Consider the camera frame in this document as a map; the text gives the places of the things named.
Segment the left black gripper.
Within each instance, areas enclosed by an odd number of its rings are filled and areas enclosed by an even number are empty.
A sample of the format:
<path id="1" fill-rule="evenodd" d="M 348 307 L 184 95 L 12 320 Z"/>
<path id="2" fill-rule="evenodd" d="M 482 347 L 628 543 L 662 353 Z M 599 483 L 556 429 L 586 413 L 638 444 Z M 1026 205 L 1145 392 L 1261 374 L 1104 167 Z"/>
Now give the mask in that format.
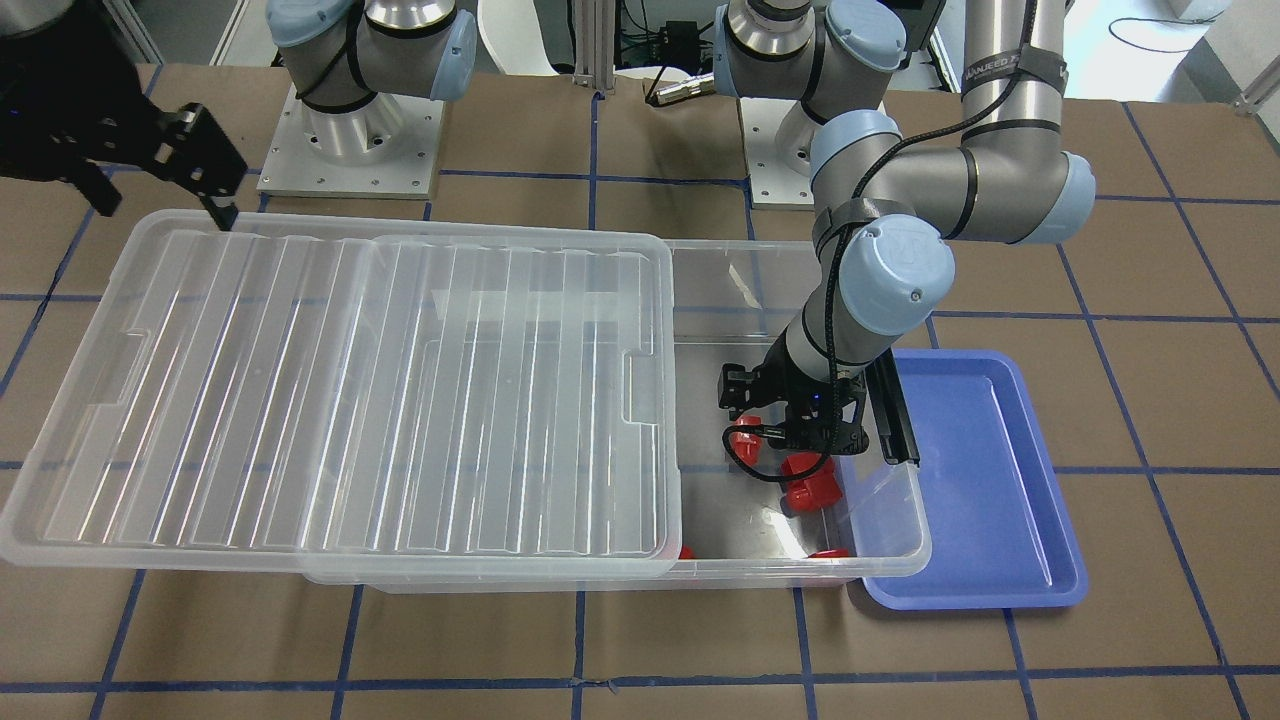
<path id="1" fill-rule="evenodd" d="M 756 397 L 769 405 L 785 404 L 780 436 L 767 439 L 771 448 L 835 456 L 868 450 L 870 439 L 863 428 L 868 391 L 861 373 L 840 372 L 833 383 L 814 380 L 795 365 L 783 345 L 772 346 L 755 372 Z"/>

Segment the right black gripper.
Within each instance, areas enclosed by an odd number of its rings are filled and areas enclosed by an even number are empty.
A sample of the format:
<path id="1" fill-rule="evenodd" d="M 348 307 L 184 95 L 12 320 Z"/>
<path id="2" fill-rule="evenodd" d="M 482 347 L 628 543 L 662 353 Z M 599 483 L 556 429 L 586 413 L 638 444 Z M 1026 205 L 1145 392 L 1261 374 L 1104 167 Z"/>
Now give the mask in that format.
<path id="1" fill-rule="evenodd" d="M 3 38 L 3 176 L 74 186 L 101 217 L 122 193 L 100 161 L 147 167 L 197 197 L 220 231 L 239 215 L 248 164 L 200 102 L 160 111 L 106 29 Z"/>

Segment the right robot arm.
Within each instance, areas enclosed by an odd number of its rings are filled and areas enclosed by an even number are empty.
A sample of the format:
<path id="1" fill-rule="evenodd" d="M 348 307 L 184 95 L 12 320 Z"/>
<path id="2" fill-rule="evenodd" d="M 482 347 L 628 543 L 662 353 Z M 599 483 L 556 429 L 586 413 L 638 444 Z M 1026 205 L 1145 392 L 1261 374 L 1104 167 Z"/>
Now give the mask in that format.
<path id="1" fill-rule="evenodd" d="M 385 95 L 454 101 L 474 73 L 476 20 L 453 1 L 270 1 L 266 19 L 296 97 L 320 117 Z M 136 167 L 234 225 L 246 160 L 205 105 L 164 111 L 145 95 L 96 1 L 5 1 L 1 59 L 6 178 L 70 184 L 110 217 L 122 195 L 101 163 Z"/>

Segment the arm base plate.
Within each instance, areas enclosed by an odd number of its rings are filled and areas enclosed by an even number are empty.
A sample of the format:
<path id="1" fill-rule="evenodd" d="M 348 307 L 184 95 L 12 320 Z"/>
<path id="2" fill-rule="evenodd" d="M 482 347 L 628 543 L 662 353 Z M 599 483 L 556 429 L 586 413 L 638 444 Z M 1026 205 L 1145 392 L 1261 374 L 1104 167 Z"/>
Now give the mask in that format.
<path id="1" fill-rule="evenodd" d="M 379 94 L 355 111 L 325 114 L 289 88 L 257 188 L 273 197 L 429 200 L 445 109 Z"/>
<path id="2" fill-rule="evenodd" d="M 817 123 L 797 100 L 741 97 L 739 113 L 751 205 L 810 211 L 810 145 Z"/>

